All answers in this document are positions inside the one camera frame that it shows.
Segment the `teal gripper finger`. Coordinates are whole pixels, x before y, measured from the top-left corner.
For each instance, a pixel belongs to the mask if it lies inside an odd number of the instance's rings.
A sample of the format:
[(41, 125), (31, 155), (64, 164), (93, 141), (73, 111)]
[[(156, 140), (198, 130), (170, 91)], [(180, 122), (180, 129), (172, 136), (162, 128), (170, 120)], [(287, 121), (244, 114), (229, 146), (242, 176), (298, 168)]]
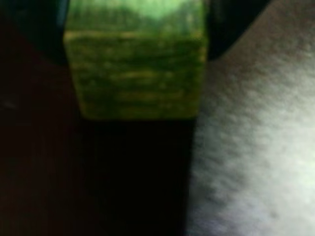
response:
[(63, 45), (68, 0), (27, 0), (26, 34), (31, 43), (58, 65), (67, 64)]
[(269, 3), (268, 0), (207, 0), (208, 60), (222, 56)]

